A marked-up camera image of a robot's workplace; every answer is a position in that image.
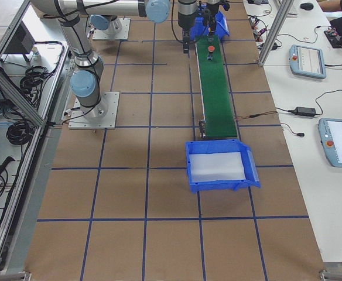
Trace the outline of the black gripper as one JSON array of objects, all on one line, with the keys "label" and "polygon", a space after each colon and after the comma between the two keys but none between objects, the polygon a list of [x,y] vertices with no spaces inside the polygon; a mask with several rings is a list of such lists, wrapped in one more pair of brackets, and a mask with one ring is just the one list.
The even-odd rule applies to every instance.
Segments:
[{"label": "black gripper", "polygon": [[190,43],[190,29],[182,28],[182,44],[183,44],[183,53],[189,52],[189,43]]},{"label": "black gripper", "polygon": [[228,1],[226,0],[210,0],[207,1],[206,6],[201,8],[200,15],[204,20],[210,22],[210,35],[213,36],[216,32],[216,14],[218,14],[219,7],[222,6],[225,11],[228,11]]}]

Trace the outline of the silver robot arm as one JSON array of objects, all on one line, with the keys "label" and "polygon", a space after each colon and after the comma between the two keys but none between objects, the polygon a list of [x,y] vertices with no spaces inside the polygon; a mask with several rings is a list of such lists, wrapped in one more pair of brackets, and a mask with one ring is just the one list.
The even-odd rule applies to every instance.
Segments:
[{"label": "silver robot arm", "polygon": [[[84,9],[89,14],[99,15],[135,15],[148,18],[154,23],[162,23],[173,16],[173,1],[98,1],[85,4]],[[182,29],[183,53],[189,52],[191,39],[190,30],[194,26],[197,17],[196,1],[177,2],[177,21]]]},{"label": "silver robot arm", "polygon": [[[80,16],[100,15],[138,16],[148,18],[153,23],[162,23],[173,16],[174,1],[32,1],[31,4],[43,13],[45,19],[56,19],[63,35],[75,55],[79,69],[94,69],[100,58],[93,51],[86,36],[86,29],[80,23]],[[205,7],[199,7],[197,1],[178,1],[177,21],[182,29],[183,52],[188,53],[193,44],[190,32],[196,18],[205,20],[205,27],[210,28],[209,36],[216,32],[216,14],[219,8],[230,9],[228,1],[207,1]]]}]

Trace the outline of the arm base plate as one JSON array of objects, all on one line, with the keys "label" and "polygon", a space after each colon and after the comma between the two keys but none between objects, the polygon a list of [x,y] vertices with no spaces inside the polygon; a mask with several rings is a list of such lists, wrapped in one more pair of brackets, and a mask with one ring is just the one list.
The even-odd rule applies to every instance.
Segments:
[{"label": "arm base plate", "polygon": [[80,105],[75,98],[74,107],[79,107],[71,113],[69,129],[115,129],[120,92],[104,92],[101,100],[91,111]]},{"label": "arm base plate", "polygon": [[94,27],[94,41],[127,40],[131,20],[128,18],[115,18],[109,20],[100,15],[92,15],[91,23]]}]

